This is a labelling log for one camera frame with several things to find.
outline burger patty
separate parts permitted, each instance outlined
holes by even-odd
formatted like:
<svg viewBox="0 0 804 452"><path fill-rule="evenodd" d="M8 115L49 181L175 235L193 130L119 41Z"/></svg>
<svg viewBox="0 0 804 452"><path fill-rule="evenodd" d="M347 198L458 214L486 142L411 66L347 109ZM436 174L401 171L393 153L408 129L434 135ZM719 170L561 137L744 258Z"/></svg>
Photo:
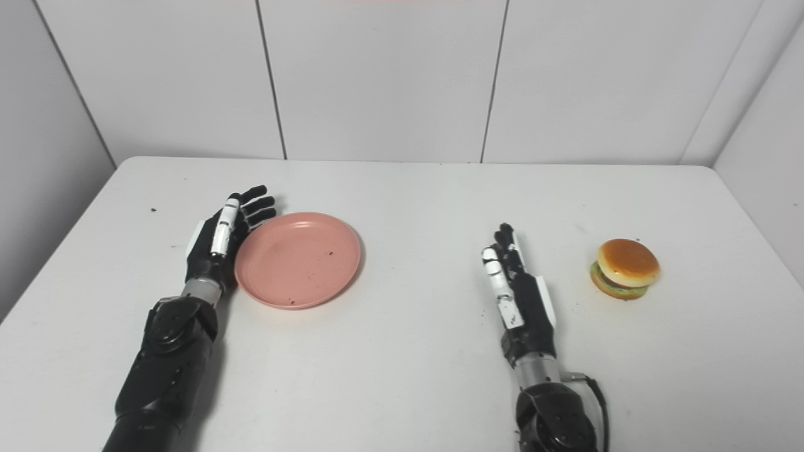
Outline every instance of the burger patty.
<svg viewBox="0 0 804 452"><path fill-rule="evenodd" d="M595 263L592 264L591 272L593 280L597 278L602 284L605 284L609 290L623 297L638 298L644 295L645 292L648 290L648 286L628 287L623 286L621 284L617 284L616 282L608 279L603 274L603 270L601 270L600 264L598 264L597 261L595 261Z"/></svg>

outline robotic arm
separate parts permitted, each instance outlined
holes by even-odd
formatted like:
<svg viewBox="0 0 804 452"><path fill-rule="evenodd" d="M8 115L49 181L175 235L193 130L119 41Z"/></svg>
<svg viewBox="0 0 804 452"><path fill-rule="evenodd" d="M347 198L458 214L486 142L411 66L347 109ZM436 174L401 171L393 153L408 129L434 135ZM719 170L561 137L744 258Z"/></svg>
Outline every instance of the robotic arm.
<svg viewBox="0 0 804 452"><path fill-rule="evenodd" d="M232 193L199 228L182 294L159 300L148 313L104 452L167 452L187 426L218 335L215 306L236 285L237 250L277 214L267 194L264 185Z"/></svg>
<svg viewBox="0 0 804 452"><path fill-rule="evenodd" d="M577 372L560 372L553 343L555 314L547 285L525 269L514 229L501 224L495 243L483 250L506 330L502 353L514 369L520 393L516 401L522 452L597 452L597 435L580 396L563 382L583 380L601 404L603 451L608 452L608 415L597 382Z"/></svg>

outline toy hamburger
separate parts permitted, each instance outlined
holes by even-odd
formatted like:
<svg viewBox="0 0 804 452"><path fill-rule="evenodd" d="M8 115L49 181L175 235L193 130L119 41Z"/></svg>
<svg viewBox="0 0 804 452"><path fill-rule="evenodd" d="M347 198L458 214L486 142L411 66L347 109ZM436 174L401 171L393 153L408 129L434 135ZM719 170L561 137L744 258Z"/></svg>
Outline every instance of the toy hamburger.
<svg viewBox="0 0 804 452"><path fill-rule="evenodd" d="M643 244L613 239L597 250L591 268L592 282L604 294L621 300L640 298L659 273L656 256Z"/></svg>

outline white table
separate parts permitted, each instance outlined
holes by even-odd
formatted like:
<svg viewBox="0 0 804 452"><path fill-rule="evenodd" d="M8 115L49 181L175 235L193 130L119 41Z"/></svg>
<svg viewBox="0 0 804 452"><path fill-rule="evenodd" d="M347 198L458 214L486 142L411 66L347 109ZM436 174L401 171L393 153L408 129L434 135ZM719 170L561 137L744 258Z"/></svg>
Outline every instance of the white table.
<svg viewBox="0 0 804 452"><path fill-rule="evenodd" d="M258 183L285 213L351 224L364 267L314 309L243 293L223 307L183 450L515 450L517 388L479 261L501 221L551 287L560 362L606 392L612 451L804 443L804 292L709 169L135 158L0 327L0 450L100 450L196 222ZM662 263L634 302L588 276L618 236Z"/></svg>

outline cable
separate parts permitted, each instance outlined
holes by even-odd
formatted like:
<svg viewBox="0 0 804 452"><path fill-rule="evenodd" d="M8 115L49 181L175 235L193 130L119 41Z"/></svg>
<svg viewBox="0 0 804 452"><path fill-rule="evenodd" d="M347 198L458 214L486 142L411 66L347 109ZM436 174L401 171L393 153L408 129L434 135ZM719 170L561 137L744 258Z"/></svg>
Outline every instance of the cable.
<svg viewBox="0 0 804 452"><path fill-rule="evenodd" d="M603 391L601 391L601 387L597 384L597 380L592 377L585 376L584 381L589 386L589 389L592 389L597 403L601 406L603 416L603 452L609 452L609 409L606 407Z"/></svg>

